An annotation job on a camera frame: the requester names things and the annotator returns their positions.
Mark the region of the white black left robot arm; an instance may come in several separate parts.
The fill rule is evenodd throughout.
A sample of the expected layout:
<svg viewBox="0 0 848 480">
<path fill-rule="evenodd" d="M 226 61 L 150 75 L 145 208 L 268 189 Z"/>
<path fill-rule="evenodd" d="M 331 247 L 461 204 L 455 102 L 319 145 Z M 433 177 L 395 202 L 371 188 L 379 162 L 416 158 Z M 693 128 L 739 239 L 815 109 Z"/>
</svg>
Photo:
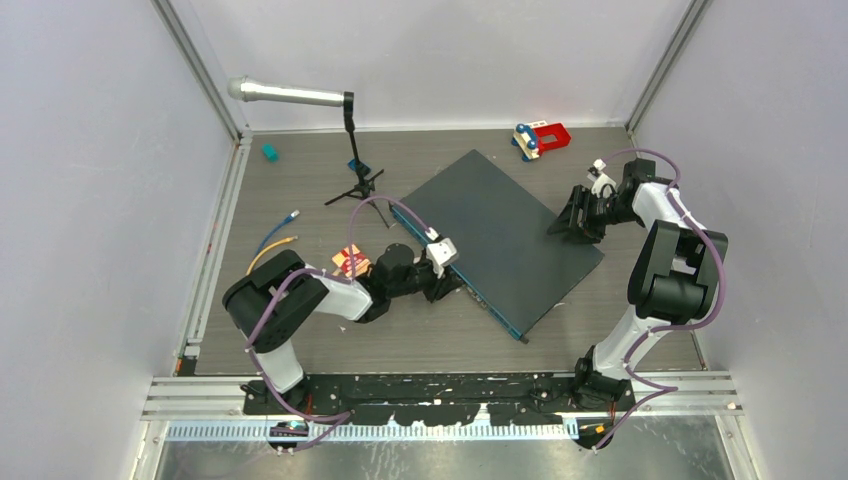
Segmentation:
<svg viewBox="0 0 848 480">
<path fill-rule="evenodd" d="M 318 270 L 295 251 L 284 250 L 229 287 L 222 305 L 270 383 L 268 400 L 280 412 L 293 414 L 305 405 L 307 389 L 291 339 L 312 314 L 370 323 L 398 297 L 421 293 L 434 303 L 461 285 L 451 268 L 458 257 L 447 238 L 427 244 L 419 257 L 404 244 L 392 244 L 365 273 L 352 278 Z"/>
</svg>

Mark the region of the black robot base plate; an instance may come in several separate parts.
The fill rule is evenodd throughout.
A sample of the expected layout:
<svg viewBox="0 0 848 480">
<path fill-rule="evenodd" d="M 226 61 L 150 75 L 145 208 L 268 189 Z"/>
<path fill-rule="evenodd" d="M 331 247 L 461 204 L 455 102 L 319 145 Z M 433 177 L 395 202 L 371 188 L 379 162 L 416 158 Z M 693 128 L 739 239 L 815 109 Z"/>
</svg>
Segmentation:
<svg viewBox="0 0 848 480">
<path fill-rule="evenodd" d="M 276 398 L 263 380 L 241 384 L 248 416 L 303 413 L 324 424 L 468 426 L 487 415 L 495 426 L 552 425 L 564 413 L 608 420 L 635 403 L 593 398 L 569 373 L 309 374 Z"/>
</svg>

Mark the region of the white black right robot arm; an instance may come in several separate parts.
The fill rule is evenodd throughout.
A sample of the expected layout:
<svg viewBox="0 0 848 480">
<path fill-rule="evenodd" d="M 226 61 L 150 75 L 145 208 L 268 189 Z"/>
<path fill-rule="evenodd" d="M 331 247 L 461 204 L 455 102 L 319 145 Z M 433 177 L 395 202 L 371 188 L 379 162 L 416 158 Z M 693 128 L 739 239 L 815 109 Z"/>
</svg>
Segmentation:
<svg viewBox="0 0 848 480">
<path fill-rule="evenodd" d="M 611 225 L 635 222 L 647 237 L 627 286 L 628 308 L 575 366 L 571 397 L 584 410 L 611 407 L 631 385 L 631 372 L 668 332 L 693 326 L 714 308 L 725 234 L 710 231 L 682 201 L 677 182 L 657 176 L 654 161 L 635 158 L 620 181 L 597 159 L 590 186 L 577 185 L 547 232 L 574 244 L 597 244 Z"/>
</svg>

